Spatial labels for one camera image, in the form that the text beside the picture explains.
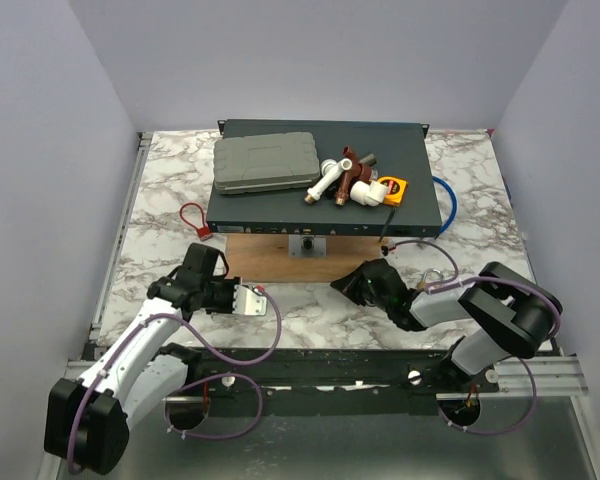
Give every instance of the wall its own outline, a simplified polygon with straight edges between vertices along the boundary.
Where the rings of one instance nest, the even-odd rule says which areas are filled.
[[[499,123],[495,149],[538,279],[565,305],[600,424],[600,0],[572,0]]]
[[[0,1],[0,480],[35,478],[84,342],[137,136],[64,0]]]
[[[139,130],[220,118],[492,127],[564,0],[71,0]]]

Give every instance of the marble table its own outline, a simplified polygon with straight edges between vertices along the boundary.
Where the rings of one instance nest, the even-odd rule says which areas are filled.
[[[138,194],[122,245],[115,278],[105,301],[101,346],[110,346],[133,320],[148,285],[182,262],[195,232],[178,216],[187,202],[207,205],[213,181],[213,144],[217,131],[157,132],[153,135]],[[485,131],[430,132],[427,152],[434,175],[447,180],[458,195],[453,225],[437,243],[454,256],[464,274],[477,273],[499,261],[531,278],[491,139]],[[443,218],[450,212],[448,195],[436,186]],[[191,210],[196,223],[195,209]],[[216,234],[208,245],[224,249]],[[451,274],[436,250],[405,245],[387,257],[408,285],[427,268]],[[478,327],[470,320],[448,322],[420,333],[399,330],[375,308],[358,307],[328,284],[269,284],[283,315],[280,347],[446,349]],[[273,309],[264,317],[194,314],[191,323],[218,347],[268,347],[274,337]],[[199,346],[180,329],[170,341]]]

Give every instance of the wooden block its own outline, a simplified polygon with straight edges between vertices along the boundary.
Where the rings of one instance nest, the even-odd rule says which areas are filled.
[[[230,276],[247,282],[328,283],[344,277],[365,260],[382,256],[377,237],[327,237],[327,256],[295,258],[289,255],[288,235],[227,235]]]

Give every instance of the yellow tape measure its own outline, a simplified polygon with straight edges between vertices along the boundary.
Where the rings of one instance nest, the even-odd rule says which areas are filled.
[[[382,203],[392,207],[397,207],[402,203],[402,197],[407,191],[409,182],[396,177],[381,177],[378,182],[389,187],[389,193],[384,197]]]

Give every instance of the blue cable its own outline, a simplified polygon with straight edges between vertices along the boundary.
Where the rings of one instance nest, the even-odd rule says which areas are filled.
[[[440,231],[438,232],[438,235],[441,235],[442,233],[444,233],[444,231],[449,228],[449,226],[451,225],[451,222],[453,222],[453,219],[456,218],[456,212],[458,211],[458,199],[456,198],[456,194],[453,193],[453,190],[451,189],[451,187],[449,186],[449,184],[447,182],[445,182],[444,180],[442,180],[439,177],[433,177],[433,181],[442,185],[444,187],[444,189],[449,193],[449,196],[451,197],[451,215],[449,215],[449,218],[447,218],[447,221],[444,222],[444,225],[442,225],[442,227],[440,227]]]

